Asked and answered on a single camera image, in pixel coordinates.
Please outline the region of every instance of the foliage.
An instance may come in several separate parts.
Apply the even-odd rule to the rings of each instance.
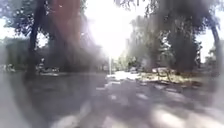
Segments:
[[[24,70],[26,67],[27,59],[27,39],[6,38],[4,39],[4,47],[7,53],[6,65],[12,65],[16,70]]]

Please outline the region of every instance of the street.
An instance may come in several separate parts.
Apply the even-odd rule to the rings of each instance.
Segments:
[[[18,76],[10,78],[18,111],[32,128],[224,127],[217,115],[222,111],[199,90],[180,93],[132,79],[105,79],[99,73],[39,76],[27,85]]]

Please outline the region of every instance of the road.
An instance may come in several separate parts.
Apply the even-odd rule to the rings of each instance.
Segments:
[[[180,93],[178,87],[164,90],[162,85],[105,78],[96,73],[40,76],[24,85],[16,76],[9,84],[22,121],[32,128],[224,127],[222,111],[213,107],[205,89]]]

